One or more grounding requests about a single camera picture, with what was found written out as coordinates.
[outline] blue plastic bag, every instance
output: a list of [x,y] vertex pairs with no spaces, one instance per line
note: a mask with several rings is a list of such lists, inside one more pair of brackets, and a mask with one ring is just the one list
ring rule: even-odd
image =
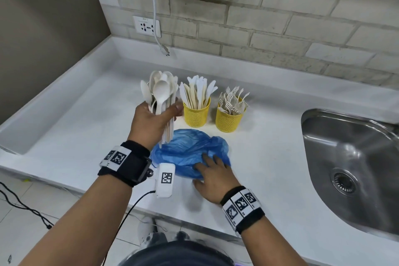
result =
[[196,163],[203,163],[202,154],[206,153],[211,158],[217,155],[225,165],[231,166],[228,152],[229,146],[221,137],[210,137],[196,129],[178,129],[170,143],[162,144],[162,148],[159,145],[154,147],[150,158],[154,166],[175,164],[179,176],[203,179],[201,173],[193,168]]

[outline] electrical socket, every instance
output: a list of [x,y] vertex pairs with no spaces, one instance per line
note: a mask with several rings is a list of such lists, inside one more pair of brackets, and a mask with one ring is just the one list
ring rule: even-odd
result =
[[[154,36],[154,20],[139,16],[133,16],[134,27],[136,28],[136,32],[147,35]],[[159,20],[156,21],[156,36],[161,38],[161,26]]]

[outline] white power cord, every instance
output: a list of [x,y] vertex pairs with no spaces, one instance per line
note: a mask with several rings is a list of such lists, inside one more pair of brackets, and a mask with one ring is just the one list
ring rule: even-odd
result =
[[152,5],[154,7],[154,38],[155,41],[157,42],[159,48],[161,49],[161,52],[165,55],[165,56],[170,56],[169,50],[167,49],[166,46],[162,45],[161,43],[159,43],[158,38],[156,36],[156,1],[152,0]]

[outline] hand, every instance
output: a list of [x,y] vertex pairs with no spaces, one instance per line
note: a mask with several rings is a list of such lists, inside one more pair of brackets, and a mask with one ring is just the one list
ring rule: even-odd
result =
[[148,104],[143,102],[136,107],[132,127],[127,139],[137,142],[151,151],[162,138],[162,134],[169,121],[173,117],[182,116],[182,114],[182,102],[176,102],[160,115],[154,115],[150,112]]
[[208,166],[202,163],[194,165],[194,168],[203,176],[203,182],[193,180],[194,186],[209,202],[220,204],[228,191],[241,184],[234,176],[232,168],[225,166],[216,155],[213,156],[212,160],[207,154],[203,154],[202,159]]

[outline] white sensor device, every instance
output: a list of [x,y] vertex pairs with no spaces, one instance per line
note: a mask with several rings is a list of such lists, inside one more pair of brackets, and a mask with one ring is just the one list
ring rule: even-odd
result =
[[170,198],[172,196],[175,170],[175,164],[159,164],[158,177],[155,186],[155,193],[157,198]]

